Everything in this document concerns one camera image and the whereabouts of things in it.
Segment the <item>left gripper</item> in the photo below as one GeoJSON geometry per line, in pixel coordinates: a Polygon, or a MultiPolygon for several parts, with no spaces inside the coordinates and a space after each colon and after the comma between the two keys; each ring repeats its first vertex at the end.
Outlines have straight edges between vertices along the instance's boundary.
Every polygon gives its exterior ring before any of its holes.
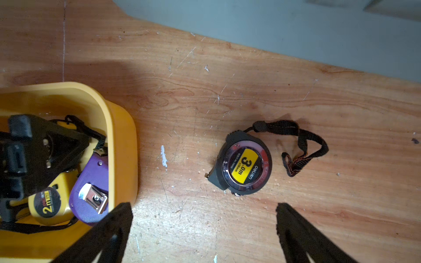
{"type": "Polygon", "coordinates": [[[35,115],[12,115],[1,133],[1,219],[15,222],[22,201],[76,168],[90,138],[35,115]]]}

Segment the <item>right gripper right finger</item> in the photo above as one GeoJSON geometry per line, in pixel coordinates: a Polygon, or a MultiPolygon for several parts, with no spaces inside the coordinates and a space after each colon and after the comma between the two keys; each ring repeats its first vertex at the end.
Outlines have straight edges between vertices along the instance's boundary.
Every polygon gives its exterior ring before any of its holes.
{"type": "Polygon", "coordinates": [[[287,203],[276,208],[277,235],[288,263],[354,263],[355,259],[287,203]]]}

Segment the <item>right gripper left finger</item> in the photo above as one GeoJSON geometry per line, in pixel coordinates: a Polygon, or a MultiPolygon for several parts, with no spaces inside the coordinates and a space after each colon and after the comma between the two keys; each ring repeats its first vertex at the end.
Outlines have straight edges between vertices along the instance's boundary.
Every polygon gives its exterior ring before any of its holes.
{"type": "Polygon", "coordinates": [[[54,263],[120,263],[123,259],[133,214],[130,203],[121,203],[91,228],[54,263]]]}

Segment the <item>purple tape measure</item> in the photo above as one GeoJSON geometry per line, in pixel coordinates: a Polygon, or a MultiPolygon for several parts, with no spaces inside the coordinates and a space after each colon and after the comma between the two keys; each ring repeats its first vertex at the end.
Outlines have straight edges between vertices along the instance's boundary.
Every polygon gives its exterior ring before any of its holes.
{"type": "Polygon", "coordinates": [[[69,206],[74,216],[94,226],[108,214],[108,156],[92,154],[71,190],[69,206]]]}

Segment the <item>small yellow 2m tape measure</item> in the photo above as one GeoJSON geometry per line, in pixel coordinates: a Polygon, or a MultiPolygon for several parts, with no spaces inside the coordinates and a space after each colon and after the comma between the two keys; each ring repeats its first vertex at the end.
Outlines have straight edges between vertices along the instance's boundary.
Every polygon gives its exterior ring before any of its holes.
{"type": "Polygon", "coordinates": [[[31,195],[28,204],[32,217],[46,226],[59,225],[71,220],[73,213],[69,199],[77,178],[77,170],[62,172],[44,190],[31,195]]]}

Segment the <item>yellow plastic storage box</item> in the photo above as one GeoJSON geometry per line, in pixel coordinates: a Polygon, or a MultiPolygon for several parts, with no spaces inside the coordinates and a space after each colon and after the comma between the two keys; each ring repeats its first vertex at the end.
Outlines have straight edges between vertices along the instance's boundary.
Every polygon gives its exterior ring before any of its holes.
{"type": "MultiPolygon", "coordinates": [[[[105,100],[93,88],[76,82],[1,88],[1,130],[7,118],[32,114],[45,119],[75,115],[86,126],[106,135],[109,150],[111,209],[120,203],[134,204],[138,193],[136,126],[130,114],[105,100]]],[[[1,262],[49,263],[91,227],[77,222],[67,229],[26,235],[1,231],[1,262]]]]}

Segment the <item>round black tape measure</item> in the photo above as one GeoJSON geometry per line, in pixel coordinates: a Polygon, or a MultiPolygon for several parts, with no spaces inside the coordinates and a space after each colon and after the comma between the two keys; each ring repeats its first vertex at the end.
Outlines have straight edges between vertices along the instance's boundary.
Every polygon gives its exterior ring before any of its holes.
{"type": "Polygon", "coordinates": [[[327,142],[319,135],[301,129],[290,120],[275,122],[256,121],[245,130],[236,130],[226,136],[216,163],[205,178],[222,191],[229,190],[235,196],[250,195],[261,190],[268,182],[273,160],[264,142],[249,134],[272,133],[297,137],[297,145],[303,154],[294,159],[287,152],[281,155],[289,177],[296,176],[314,158],[329,152],[327,142]]]}

